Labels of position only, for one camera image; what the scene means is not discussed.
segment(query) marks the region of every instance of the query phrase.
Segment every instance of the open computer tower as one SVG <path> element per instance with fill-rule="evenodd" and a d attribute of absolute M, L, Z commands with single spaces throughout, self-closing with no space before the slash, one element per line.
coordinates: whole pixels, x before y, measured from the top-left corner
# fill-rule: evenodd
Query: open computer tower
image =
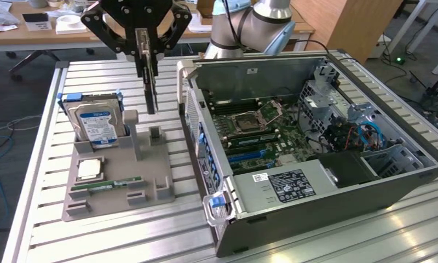
<path fill-rule="evenodd" d="M 184 65 L 180 115 L 219 257 L 387 208 L 438 177 L 438 150 L 331 54 Z"/>

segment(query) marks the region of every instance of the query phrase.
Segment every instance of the blue cable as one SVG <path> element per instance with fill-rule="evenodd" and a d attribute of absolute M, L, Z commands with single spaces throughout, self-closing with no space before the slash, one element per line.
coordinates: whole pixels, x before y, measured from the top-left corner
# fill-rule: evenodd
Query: blue cable
<path fill-rule="evenodd" d="M 9 150 L 13 147 L 13 138 L 11 138 L 9 136 L 0 136 L 0 138 L 5 138 L 9 140 L 8 149 L 0 154 L 0 158 L 1 158 L 1 157 L 4 157 L 4 155 L 9 152 Z"/>
<path fill-rule="evenodd" d="M 0 154 L 0 158 L 4 157 L 4 155 L 9 152 L 9 150 L 12 149 L 12 146 L 13 146 L 13 138 L 11 138 L 9 136 L 0 136 L 0 138 L 7 138 L 9 140 L 9 146 L 8 146 L 8 149 Z M 8 201 L 7 201 L 7 195 L 5 195 L 5 192 L 3 190 L 3 185 L 1 185 L 1 182 L 0 182 L 0 193 L 1 193 L 1 196 L 3 196 L 3 201 L 5 202 L 5 215 L 0 221 L 0 225 L 4 223 L 4 221 L 7 220 L 8 218 L 8 215 L 9 215 L 9 207 L 8 207 Z"/>
<path fill-rule="evenodd" d="M 381 133 L 381 130 L 380 130 L 379 125 L 375 124 L 373 122 L 369 122 L 369 121 L 361 122 L 360 125 L 359 125 L 359 129 L 357 129 L 357 133 L 359 133 L 359 134 L 363 134 L 363 127 L 361 127 L 363 125 L 369 125 L 369 126 L 372 126 L 372 127 L 375 128 L 375 130 L 376 130 L 377 133 L 379 133 L 379 138 L 381 138 L 381 146 L 384 146 L 384 143 L 385 143 L 385 142 L 384 142 L 384 140 L 383 140 L 383 133 Z M 360 138 L 361 138 L 363 142 L 364 142 L 365 144 L 368 144 L 368 140 L 364 138 L 364 136 L 361 136 Z"/>
<path fill-rule="evenodd" d="M 1 182 L 0 182 L 0 193 L 3 196 L 3 201 L 5 202 L 5 216 L 3 217 L 1 221 L 0 221 L 0 225 L 4 223 L 5 219 L 8 218 L 9 215 L 9 208 L 8 208 L 8 202 L 7 202 L 7 195 L 5 192 L 3 191 L 3 186 L 1 186 Z"/>

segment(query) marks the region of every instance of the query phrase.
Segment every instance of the power supply label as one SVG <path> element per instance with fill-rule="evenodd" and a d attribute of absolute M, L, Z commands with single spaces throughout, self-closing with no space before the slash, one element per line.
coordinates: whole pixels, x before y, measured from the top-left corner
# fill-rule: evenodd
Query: power supply label
<path fill-rule="evenodd" d="M 283 203 L 316 195 L 304 172 L 299 169 L 268 176 L 277 198 Z"/>

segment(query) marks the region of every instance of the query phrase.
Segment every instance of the sticker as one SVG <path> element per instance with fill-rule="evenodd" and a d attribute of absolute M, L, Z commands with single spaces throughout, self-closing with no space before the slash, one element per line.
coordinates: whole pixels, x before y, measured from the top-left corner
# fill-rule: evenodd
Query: sticker
<path fill-rule="evenodd" d="M 248 140 L 248 141 L 240 141 L 239 145 L 251 144 L 251 143 L 255 143 L 255 142 L 259 142 L 259 141 L 260 141 L 259 139 L 253 139 L 253 140 Z"/>
<path fill-rule="evenodd" d="M 119 186 L 119 185 L 123 185 L 125 186 L 129 182 L 135 181 L 136 179 L 135 178 L 131 178 L 128 180 L 124 180 L 124 181 L 115 181 L 115 185 Z"/>
<path fill-rule="evenodd" d="M 255 180 L 255 182 L 267 181 L 268 180 L 268 173 L 255 174 L 253 175 L 253 180 Z"/>
<path fill-rule="evenodd" d="M 315 189 L 300 169 L 271 175 L 268 178 L 277 198 L 283 203 L 316 195 Z"/>
<path fill-rule="evenodd" d="M 107 190 L 107 189 L 112 189 L 113 186 L 112 185 L 105 185 L 105 186 L 100 186 L 100 187 L 95 187 L 95 188 L 91 188 L 88 189 L 91 192 L 97 192 L 97 191 L 103 191 L 103 190 Z"/>
<path fill-rule="evenodd" d="M 109 123 L 111 112 L 92 112 L 80 114 L 88 139 L 95 144 L 111 144 L 117 140 L 116 128 Z"/>
<path fill-rule="evenodd" d="M 276 138 L 276 134 L 264 135 L 260 137 L 260 141 L 267 141 Z"/>

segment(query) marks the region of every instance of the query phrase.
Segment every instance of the aluminum workbench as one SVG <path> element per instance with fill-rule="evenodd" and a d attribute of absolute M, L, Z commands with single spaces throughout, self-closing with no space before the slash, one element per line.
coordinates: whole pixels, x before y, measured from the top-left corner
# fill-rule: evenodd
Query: aluminum workbench
<path fill-rule="evenodd" d="M 133 63 L 72 62 L 55 70 L 3 262 L 438 262 L 438 179 L 385 210 L 216 258 L 177 112 L 176 63 L 189 58 L 195 57 L 160 61 L 160 113 L 153 116 L 147 115 L 143 81 Z M 438 130 L 360 64 L 344 64 L 438 148 Z M 56 95 L 116 89 L 123 91 L 125 109 L 141 114 L 137 129 L 159 124 L 167 131 L 177 199 L 145 209 L 63 222 L 75 133 L 56 105 Z M 343 81 L 341 90 L 356 103 L 367 101 L 349 81 Z"/>

